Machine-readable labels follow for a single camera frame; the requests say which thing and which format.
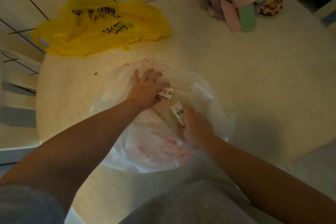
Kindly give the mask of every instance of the person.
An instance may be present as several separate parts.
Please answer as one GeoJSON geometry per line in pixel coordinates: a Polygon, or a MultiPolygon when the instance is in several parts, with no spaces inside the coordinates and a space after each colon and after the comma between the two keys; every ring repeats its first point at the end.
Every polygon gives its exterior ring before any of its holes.
{"type": "MultiPolygon", "coordinates": [[[[136,116],[156,104],[169,83],[155,83],[160,72],[148,69],[132,77],[122,103],[52,137],[0,179],[1,223],[63,223],[76,192],[136,116]]],[[[198,145],[237,187],[212,181],[183,185],[149,200],[121,223],[256,223],[239,206],[248,205],[284,223],[332,223],[336,203],[292,177],[217,137],[212,125],[188,106],[184,137],[198,145]]]]}

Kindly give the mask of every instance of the table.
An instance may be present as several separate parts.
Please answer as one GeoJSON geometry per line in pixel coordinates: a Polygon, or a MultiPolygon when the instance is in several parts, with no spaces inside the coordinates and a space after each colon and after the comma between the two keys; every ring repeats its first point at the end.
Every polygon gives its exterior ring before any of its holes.
{"type": "MultiPolygon", "coordinates": [[[[85,119],[104,77],[145,58],[193,70],[217,90],[222,106],[237,114],[231,143],[273,164],[291,161],[336,137],[336,47],[322,24],[295,0],[283,0],[274,17],[259,15],[249,32],[199,8],[201,0],[157,0],[172,38],[132,44],[81,57],[47,54],[37,93],[42,140],[85,119]]],[[[118,223],[158,192],[218,169],[206,159],[180,169],[129,174],[100,165],[79,190],[74,206],[88,223],[118,223]]]]}

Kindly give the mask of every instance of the hand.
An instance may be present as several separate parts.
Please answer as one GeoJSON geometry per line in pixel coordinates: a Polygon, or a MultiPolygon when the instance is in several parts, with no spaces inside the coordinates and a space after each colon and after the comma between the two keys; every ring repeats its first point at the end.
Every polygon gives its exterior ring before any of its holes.
{"type": "Polygon", "coordinates": [[[127,98],[137,103],[141,111],[145,111],[159,102],[161,99],[157,95],[170,86],[168,82],[155,83],[155,80],[162,76],[161,72],[153,72],[154,69],[147,69],[139,79],[138,70],[134,71],[132,88],[127,98]]]}
{"type": "Polygon", "coordinates": [[[211,123],[201,113],[187,105],[183,106],[183,110],[185,127],[180,126],[179,130],[188,141],[199,144],[215,135],[211,123]]]}

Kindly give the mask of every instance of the person's right hand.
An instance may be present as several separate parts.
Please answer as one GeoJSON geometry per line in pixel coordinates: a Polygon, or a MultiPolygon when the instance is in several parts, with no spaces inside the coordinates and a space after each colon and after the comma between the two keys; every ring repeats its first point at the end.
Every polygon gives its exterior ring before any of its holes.
{"type": "Polygon", "coordinates": [[[180,126],[179,130],[188,141],[199,144],[215,135],[211,123],[201,113],[187,105],[183,106],[183,110],[185,127],[180,126]]]}

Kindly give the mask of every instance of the plastic bag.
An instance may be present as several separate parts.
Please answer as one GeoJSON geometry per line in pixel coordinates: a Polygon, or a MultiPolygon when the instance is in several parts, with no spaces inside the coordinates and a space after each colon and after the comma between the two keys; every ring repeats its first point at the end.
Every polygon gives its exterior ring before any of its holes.
{"type": "Polygon", "coordinates": [[[127,63],[110,72],[90,115],[125,100],[132,87],[134,70],[138,69],[141,76],[148,68],[162,72],[157,81],[170,82],[174,94],[170,102],[162,100],[140,113],[120,135],[102,164],[128,172],[149,173],[179,167],[201,155],[201,151],[187,142],[177,129],[179,123],[170,106],[178,101],[202,113],[212,123],[217,136],[229,139],[236,117],[222,109],[213,87],[197,73],[161,60],[127,63]]]}
{"type": "Polygon", "coordinates": [[[86,56],[123,47],[141,40],[171,36],[171,28],[161,11],[141,2],[72,0],[61,10],[58,20],[38,26],[31,36],[48,53],[86,56]],[[40,43],[40,37],[49,47],[40,43]]]}

